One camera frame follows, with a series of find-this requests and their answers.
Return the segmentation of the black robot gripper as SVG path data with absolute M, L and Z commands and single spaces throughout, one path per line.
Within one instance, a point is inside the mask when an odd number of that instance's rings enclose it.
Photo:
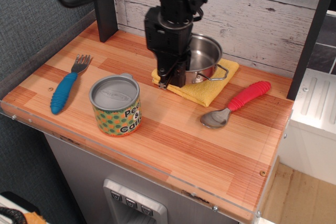
M 187 19 L 183 23 L 172 23 L 163 19 L 161 8 L 157 6 L 149 9 L 144 25 L 147 48 L 157 60 L 159 87 L 185 86 L 185 72 L 190 70 L 191 65 L 193 21 Z

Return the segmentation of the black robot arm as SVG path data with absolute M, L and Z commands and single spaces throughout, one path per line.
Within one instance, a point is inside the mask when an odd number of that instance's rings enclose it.
M 194 22 L 202 19 L 202 5 L 207 0 L 160 0 L 148 10 L 145 36 L 148 50 L 157 60 L 159 87 L 183 87 L 190 68 L 190 41 Z

